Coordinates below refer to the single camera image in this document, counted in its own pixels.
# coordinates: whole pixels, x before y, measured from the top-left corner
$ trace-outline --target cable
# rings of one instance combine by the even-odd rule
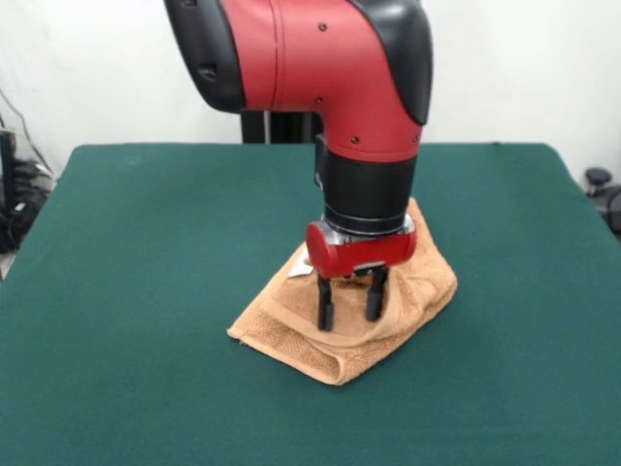
[[[48,162],[45,160],[45,158],[41,155],[41,153],[39,152],[39,150],[37,149],[37,147],[35,146],[35,144],[32,142],[32,138],[30,137],[30,133],[28,132],[28,126],[26,125],[26,119],[23,117],[23,115],[21,114],[21,112],[15,107],[15,105],[13,105],[13,103],[11,102],[11,100],[9,100],[9,97],[7,97],[7,94],[4,93],[4,90],[2,90],[2,87],[0,87],[0,97],[2,97],[2,99],[7,103],[7,106],[13,111],[14,114],[17,115],[17,117],[21,120],[21,126],[23,128],[23,135],[26,137],[26,141],[28,141],[28,144],[30,145],[30,147],[32,148],[32,150],[35,152],[35,154],[37,155],[37,157],[39,158],[39,160],[41,160],[41,163],[44,164],[44,166],[51,172],[53,173],[53,171],[51,170],[51,168],[48,165]]]

